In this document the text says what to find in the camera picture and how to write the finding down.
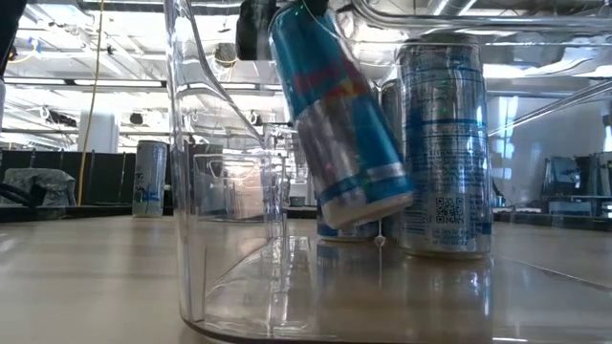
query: qr code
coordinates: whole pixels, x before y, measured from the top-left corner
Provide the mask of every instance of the qr code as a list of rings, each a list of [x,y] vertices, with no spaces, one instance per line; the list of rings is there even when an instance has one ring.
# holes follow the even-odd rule
[[[463,224],[462,197],[436,197],[436,224]]]

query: ceiling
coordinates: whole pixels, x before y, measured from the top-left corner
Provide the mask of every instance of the ceiling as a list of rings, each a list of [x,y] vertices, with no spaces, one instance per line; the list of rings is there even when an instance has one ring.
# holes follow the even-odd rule
[[[332,1],[332,7],[338,9],[346,3]],[[377,11],[391,14],[436,14],[432,11],[441,7],[439,14],[449,15],[523,17],[609,13],[609,5],[606,7],[603,1],[559,0],[554,6],[551,3],[544,0],[372,0],[368,4]],[[261,117],[263,122],[288,121],[272,62],[237,61],[233,67],[224,68],[213,56],[219,43],[234,41],[240,2],[192,1],[192,5],[208,64],[245,117],[249,120],[253,116]],[[463,13],[452,12],[452,9],[465,7],[468,9]],[[49,120],[46,111],[58,112],[78,124],[81,111],[89,108],[91,80],[96,69],[99,8],[98,1],[35,0],[29,3],[14,44],[18,57],[5,73],[7,109],[3,121],[5,134],[0,138],[4,146],[75,149],[77,129]],[[339,14],[339,22],[361,69],[375,80],[388,77],[386,75],[393,69],[397,42],[414,34],[410,30],[379,29],[351,12]],[[114,111],[120,114],[123,132],[120,150],[132,149],[141,139],[165,140],[168,99],[162,0],[106,0],[102,27],[100,79],[163,82],[99,87],[97,103],[112,104]],[[483,56],[490,90],[573,92],[587,86],[589,77],[612,76],[612,39],[607,34],[484,30],[478,34],[488,43]],[[530,45],[529,42],[552,43]],[[41,80],[36,83],[36,80],[27,79],[28,83],[24,84],[24,80],[19,79],[22,77]],[[49,84],[53,79],[61,81]],[[142,125],[130,122],[134,113],[142,114]],[[52,134],[50,130],[63,133]],[[140,132],[152,135],[143,137]]]

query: yellow cable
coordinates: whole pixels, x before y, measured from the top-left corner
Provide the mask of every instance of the yellow cable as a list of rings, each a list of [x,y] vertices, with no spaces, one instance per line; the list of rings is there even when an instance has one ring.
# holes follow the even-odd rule
[[[94,104],[96,104],[96,90],[98,88],[99,75],[99,48],[102,43],[102,16],[104,14],[104,0],[99,3],[99,26],[98,26],[98,48],[96,49],[96,75],[94,76],[94,89],[92,91],[92,104],[89,107],[89,117],[87,118],[87,128],[85,129],[85,140],[83,141],[83,153],[80,156],[80,171],[78,172],[78,205],[82,205],[83,198],[83,177],[85,174],[85,158],[87,158],[87,143],[89,141],[89,129],[92,125],[94,116]]]
[[[9,63],[14,64],[14,63],[21,63],[23,61],[27,61],[30,57],[34,56],[34,54],[36,54],[36,44],[33,45],[32,51],[26,57],[22,59],[14,60],[14,61],[9,61]]]

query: transparent acrylic bin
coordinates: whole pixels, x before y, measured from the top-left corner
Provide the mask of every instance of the transparent acrylic bin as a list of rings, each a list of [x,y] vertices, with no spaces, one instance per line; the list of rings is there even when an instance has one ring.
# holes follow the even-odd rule
[[[417,258],[382,238],[334,244],[313,220],[283,223],[286,165],[207,72],[187,2],[165,6],[181,317],[192,329],[242,343],[612,340],[609,81],[566,99],[490,87],[489,257]]]

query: blue and silver can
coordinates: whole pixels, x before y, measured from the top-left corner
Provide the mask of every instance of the blue and silver can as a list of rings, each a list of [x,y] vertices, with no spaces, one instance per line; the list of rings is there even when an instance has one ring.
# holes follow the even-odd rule
[[[400,81],[391,79],[381,86],[381,107],[398,150],[404,156],[404,124],[400,103]],[[381,234],[391,241],[399,241],[402,234],[402,211],[391,214],[381,220]]]
[[[335,229],[325,223],[321,207],[317,202],[317,234],[326,241],[356,242],[371,240],[379,235],[379,222],[372,221],[359,226]]]
[[[328,225],[360,225],[411,203],[412,184],[378,100],[329,12],[300,3],[270,27],[273,57]]]
[[[154,140],[138,141],[132,202],[132,215],[135,217],[164,215],[166,157],[165,143]]]
[[[414,254],[477,258],[491,249],[487,102],[478,39],[432,34],[398,53],[406,170],[414,205],[400,245]]]

